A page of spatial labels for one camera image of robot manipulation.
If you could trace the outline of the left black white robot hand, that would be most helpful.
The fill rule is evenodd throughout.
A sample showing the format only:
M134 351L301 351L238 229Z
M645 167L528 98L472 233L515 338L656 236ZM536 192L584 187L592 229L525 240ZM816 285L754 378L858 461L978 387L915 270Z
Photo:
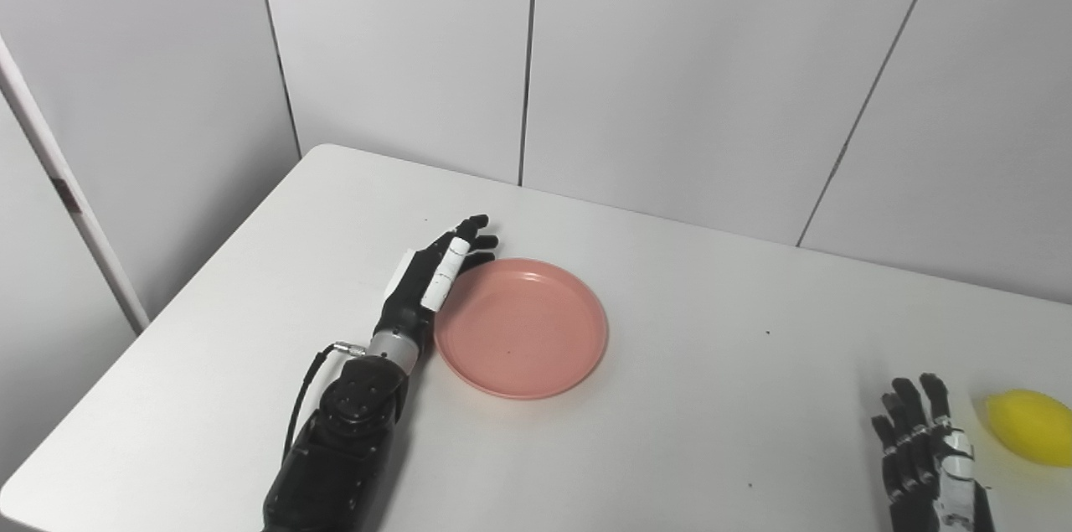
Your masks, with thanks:
M489 224L489 215L470 216L425 249L413 252L388 292L373 336L386 332L425 348L434 319L459 275L497 258L493 250L498 237L486 233Z

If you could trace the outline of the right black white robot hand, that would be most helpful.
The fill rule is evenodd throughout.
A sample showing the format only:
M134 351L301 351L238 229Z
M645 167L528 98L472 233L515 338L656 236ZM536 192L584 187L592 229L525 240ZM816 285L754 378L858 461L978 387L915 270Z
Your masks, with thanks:
M976 447L952 419L941 378L895 378L885 413L870 419L882 445L882 485L894 531L994 531Z

